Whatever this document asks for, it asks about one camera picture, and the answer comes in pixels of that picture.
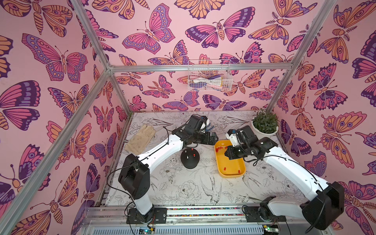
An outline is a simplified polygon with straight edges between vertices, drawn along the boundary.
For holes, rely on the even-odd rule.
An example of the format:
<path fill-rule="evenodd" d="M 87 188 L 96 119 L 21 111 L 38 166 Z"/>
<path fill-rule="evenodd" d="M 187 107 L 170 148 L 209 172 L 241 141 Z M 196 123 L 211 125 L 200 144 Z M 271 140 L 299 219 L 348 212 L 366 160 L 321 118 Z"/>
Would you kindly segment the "black round screw base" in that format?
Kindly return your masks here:
<path fill-rule="evenodd" d="M 200 154 L 199 152 L 194 149 L 194 151 L 191 151 L 191 148 L 186 148 L 181 153 L 181 163 L 183 166 L 187 169 L 194 169 L 197 167 L 198 163 L 200 161 Z"/>

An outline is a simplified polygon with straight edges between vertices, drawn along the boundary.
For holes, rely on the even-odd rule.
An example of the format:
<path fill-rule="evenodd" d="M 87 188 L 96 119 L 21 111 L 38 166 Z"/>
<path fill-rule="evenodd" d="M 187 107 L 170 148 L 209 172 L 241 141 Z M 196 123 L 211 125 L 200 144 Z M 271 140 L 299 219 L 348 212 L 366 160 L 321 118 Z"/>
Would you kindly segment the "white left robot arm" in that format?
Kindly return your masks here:
<path fill-rule="evenodd" d="M 131 152 L 125 158 L 118 182 L 130 195 L 139 215 L 154 213 L 148 191 L 150 174 L 159 164 L 191 144 L 214 146 L 218 142 L 216 133 L 206 131 L 209 122 L 206 116 L 193 114 L 186 123 L 172 130 L 167 139 L 153 149 L 138 156 Z"/>

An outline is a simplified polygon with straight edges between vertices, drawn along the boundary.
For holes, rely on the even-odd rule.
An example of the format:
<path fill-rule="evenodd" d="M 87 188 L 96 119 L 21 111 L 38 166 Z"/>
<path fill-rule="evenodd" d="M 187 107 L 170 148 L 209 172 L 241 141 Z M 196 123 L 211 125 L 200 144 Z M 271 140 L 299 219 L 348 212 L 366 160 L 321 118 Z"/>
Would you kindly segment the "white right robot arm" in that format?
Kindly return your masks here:
<path fill-rule="evenodd" d="M 275 196 L 270 196 L 259 205 L 261 220 L 271 221 L 277 216 L 300 218 L 310 224 L 307 232 L 313 228 L 324 231 L 344 212 L 344 187 L 310 172 L 270 138 L 258 139 L 250 126 L 230 129 L 226 138 L 231 142 L 225 152 L 229 160 L 251 157 L 254 164 L 264 161 L 290 180 L 307 199 L 297 205 L 276 201 Z"/>

